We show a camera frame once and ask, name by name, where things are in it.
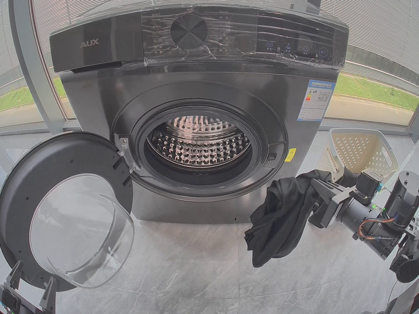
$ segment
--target rotary knob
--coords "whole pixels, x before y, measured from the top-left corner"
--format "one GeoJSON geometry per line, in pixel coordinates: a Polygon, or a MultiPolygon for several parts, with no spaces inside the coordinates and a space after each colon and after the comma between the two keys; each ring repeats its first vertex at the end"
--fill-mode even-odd
{"type": "Polygon", "coordinates": [[[178,17],[170,28],[173,42],[182,49],[199,47],[208,35],[205,21],[195,14],[183,14],[178,17]]]}

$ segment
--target road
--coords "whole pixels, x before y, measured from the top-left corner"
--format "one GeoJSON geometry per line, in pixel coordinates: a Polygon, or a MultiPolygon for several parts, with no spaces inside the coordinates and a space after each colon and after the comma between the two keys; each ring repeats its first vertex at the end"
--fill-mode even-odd
{"type": "Polygon", "coordinates": [[[326,116],[407,126],[413,112],[393,108],[382,102],[333,95],[326,116]]]}
{"type": "MultiPolygon", "coordinates": [[[[66,113],[72,113],[68,100],[63,101],[62,103],[66,113]]],[[[38,108],[36,108],[34,104],[0,112],[0,127],[41,121],[43,121],[43,119],[38,112],[38,108]]]]}
{"type": "MultiPolygon", "coordinates": [[[[64,101],[63,105],[67,113],[71,112],[68,101],[64,101]]],[[[412,114],[410,111],[389,107],[382,102],[334,95],[326,116],[407,126],[412,114]]],[[[39,121],[42,121],[42,118],[35,105],[0,112],[0,126],[13,126],[39,121]]]]}

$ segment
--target black cloth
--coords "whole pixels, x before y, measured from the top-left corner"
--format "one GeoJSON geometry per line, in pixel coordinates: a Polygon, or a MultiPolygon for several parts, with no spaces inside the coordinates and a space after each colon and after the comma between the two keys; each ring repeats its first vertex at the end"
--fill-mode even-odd
{"type": "MultiPolygon", "coordinates": [[[[253,227],[245,232],[247,250],[253,251],[252,263],[255,268],[263,266],[271,258],[281,258],[291,253],[300,241],[307,219],[316,204],[319,208],[315,214],[321,220],[321,213],[324,214],[327,204],[311,186],[313,178],[332,180],[330,172],[313,170],[296,178],[273,181],[266,189],[265,202],[250,216],[253,227]]],[[[355,185],[349,185],[352,181],[346,178],[344,183],[348,187],[355,185]]]]}

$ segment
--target white laundry basket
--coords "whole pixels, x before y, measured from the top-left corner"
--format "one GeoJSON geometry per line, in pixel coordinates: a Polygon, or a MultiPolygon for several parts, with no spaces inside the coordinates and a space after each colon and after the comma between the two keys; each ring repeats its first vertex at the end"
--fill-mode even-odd
{"type": "Polygon", "coordinates": [[[347,167],[355,173],[372,169],[384,176],[383,183],[398,171],[398,162],[384,135],[377,130],[334,128],[317,162],[316,169],[330,171],[332,180],[347,167]]]}

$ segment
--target washing machine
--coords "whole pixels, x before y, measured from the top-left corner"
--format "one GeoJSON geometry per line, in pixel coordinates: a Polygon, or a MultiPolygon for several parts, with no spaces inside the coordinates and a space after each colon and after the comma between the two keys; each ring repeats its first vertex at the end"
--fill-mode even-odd
{"type": "Polygon", "coordinates": [[[82,131],[35,146],[8,175],[8,263],[23,260],[37,287],[51,275],[58,290],[93,287],[126,259],[130,214],[248,222],[305,159],[348,34],[301,0],[109,0],[52,34],[82,131]],[[72,250],[48,253],[63,243],[72,250]]]}

